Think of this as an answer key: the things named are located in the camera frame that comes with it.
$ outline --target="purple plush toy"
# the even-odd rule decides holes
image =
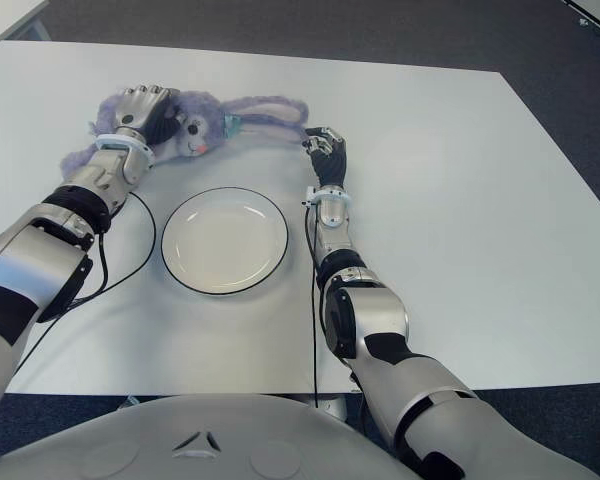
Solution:
[[[114,133],[115,110],[122,95],[113,95],[100,104],[98,117],[91,123],[95,136]],[[218,147],[237,133],[261,133],[286,142],[300,144],[305,138],[303,125],[309,117],[304,102],[285,97],[244,97],[220,102],[206,92],[183,92],[174,105],[186,119],[171,139],[152,146],[155,163],[176,157],[197,157]],[[89,162],[95,144],[67,155],[60,168],[65,179]]]

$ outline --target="floor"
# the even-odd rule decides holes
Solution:
[[[498,71],[600,199],[600,33],[559,0],[51,0],[42,19],[57,41]],[[600,384],[479,394],[600,475]],[[7,395],[0,455],[122,401]],[[348,402],[357,425],[359,398]]]

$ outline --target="black cable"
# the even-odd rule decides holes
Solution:
[[[112,288],[120,285],[122,282],[128,280],[129,278],[131,278],[132,276],[134,276],[136,273],[138,273],[142,269],[142,267],[144,267],[147,264],[147,262],[149,261],[149,259],[151,258],[152,254],[153,254],[153,250],[155,249],[155,246],[156,246],[156,238],[157,238],[156,220],[155,220],[155,218],[153,216],[153,212],[151,211],[151,209],[149,208],[149,206],[144,202],[144,200],[142,200],[142,198],[140,198],[137,194],[135,194],[133,192],[129,192],[129,195],[133,195],[134,197],[136,197],[140,201],[140,203],[142,204],[142,206],[145,208],[145,210],[149,214],[149,218],[151,219],[151,226],[153,227],[153,239],[151,241],[151,249],[149,250],[149,254],[144,259],[144,261],[140,264],[139,267],[137,267],[131,273],[129,273],[128,275],[126,275],[125,277],[123,277],[121,280],[118,280],[113,285],[109,285],[108,287],[106,287],[106,284],[107,284],[107,281],[108,281],[108,277],[109,277],[109,271],[108,271],[108,268],[107,268],[107,261],[106,261],[106,256],[105,256],[105,252],[104,252],[104,242],[102,240],[103,235],[100,235],[99,239],[98,239],[98,247],[99,247],[99,251],[100,251],[100,259],[102,261],[102,271],[103,271],[103,282],[102,282],[102,284],[100,285],[100,287],[98,288],[98,290],[96,290],[93,294],[91,294],[91,295],[89,295],[87,297],[83,297],[82,299],[74,300],[74,303],[72,303],[71,305],[69,305],[69,307],[64,312],[62,312],[55,320],[53,320],[53,322],[51,323],[51,325],[49,325],[49,328],[47,328],[44,331],[44,333],[40,336],[40,338],[38,339],[38,341],[33,345],[33,347],[31,347],[31,350],[29,350],[29,352],[27,353],[26,357],[24,357],[24,359],[20,362],[20,364],[16,368],[15,372],[13,373],[13,376],[15,376],[15,374],[18,373],[18,371],[20,371],[20,369],[24,366],[25,362],[27,360],[29,360],[29,357],[31,356],[31,354],[38,348],[38,346],[40,345],[40,343],[42,342],[42,340],[44,339],[44,337],[47,336],[47,334],[51,331],[51,329],[56,325],[56,323],[58,323],[58,321],[64,315],[66,315],[71,310],[73,310],[75,308],[78,308],[78,307],[84,305],[85,303],[93,300],[94,298],[102,295],[103,293],[108,292]]]
[[[145,210],[149,214],[149,218],[151,219],[151,227],[153,229],[153,238],[151,239],[151,248],[149,249],[149,254],[146,256],[146,258],[144,259],[144,261],[135,270],[133,270],[131,273],[129,273],[125,277],[123,277],[120,280],[118,280],[117,282],[115,282],[113,285],[109,285],[107,288],[105,288],[104,290],[102,290],[101,292],[99,292],[98,295],[94,296],[93,298],[95,298],[95,297],[97,297],[99,295],[102,295],[103,293],[107,293],[112,288],[117,287],[122,282],[127,281],[128,279],[130,279],[131,277],[133,277],[136,273],[138,273],[140,270],[142,270],[142,268],[151,259],[151,256],[153,255],[153,250],[156,247],[156,239],[158,237],[158,228],[156,227],[156,219],[153,216],[153,212],[151,211],[151,209],[149,208],[149,206],[145,203],[145,201],[142,200],[142,198],[140,198],[140,196],[138,196],[137,194],[135,194],[133,192],[129,192],[129,195],[132,195],[132,196],[134,196],[134,197],[136,197],[138,199],[138,201],[142,204],[142,206],[145,208]]]
[[[38,339],[38,341],[33,345],[33,347],[31,347],[31,350],[29,350],[29,353],[27,353],[27,356],[24,357],[24,359],[20,362],[20,364],[16,368],[16,371],[13,372],[12,377],[16,376],[16,374],[24,366],[24,364],[27,362],[27,360],[29,360],[29,357],[31,356],[31,354],[33,352],[35,352],[36,348],[38,348],[38,345],[40,345],[40,342],[42,342],[42,340],[44,340],[44,337],[47,336],[47,334],[51,331],[51,329],[55,326],[55,324],[58,323],[58,321],[64,316],[65,313],[67,313],[67,312],[64,312],[62,315],[60,315],[58,318],[56,318],[53,322],[51,322],[51,325],[49,325],[49,328],[47,328],[44,331],[44,333],[40,336],[40,338]]]
[[[367,436],[367,412],[369,410],[369,405],[367,404],[367,397],[362,394],[362,401],[360,402],[360,429],[362,434]]]
[[[86,297],[76,298],[74,300],[75,303],[85,303],[91,300],[92,298],[97,297],[104,291],[109,283],[109,267],[107,266],[107,256],[104,253],[104,233],[98,234],[98,252],[100,253],[100,263],[102,264],[102,283],[98,287],[98,289],[93,292],[91,295],[87,295]]]
[[[307,208],[307,212],[304,214],[304,236],[307,239],[307,246],[309,247],[309,253],[311,254],[311,261],[313,262],[313,269],[315,270],[316,273],[318,273],[318,261],[316,260],[316,252],[313,249],[311,240],[309,239],[309,210],[310,210],[310,208]],[[318,229],[318,219],[316,218],[314,230],[317,231],[317,229]]]
[[[316,338],[316,259],[313,253],[313,247],[309,241],[309,209],[304,215],[304,233],[307,237],[307,245],[311,258],[313,259],[313,268],[311,269],[311,327],[313,331],[313,403],[318,408],[318,361],[317,361],[317,345],[318,341]],[[313,233],[313,244],[316,243],[317,226]]]

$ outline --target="robotic hand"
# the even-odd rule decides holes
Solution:
[[[62,314],[93,262],[95,235],[111,225],[151,166],[148,145],[167,140],[184,120],[171,108],[177,90],[127,89],[115,134],[101,135],[89,163],[0,235],[0,399],[31,326]]]
[[[409,350],[402,302],[348,235],[344,140],[330,128],[307,134],[304,146],[320,180],[305,205],[315,207],[310,248],[321,325],[400,460],[424,479],[598,478],[517,431],[437,360]]]

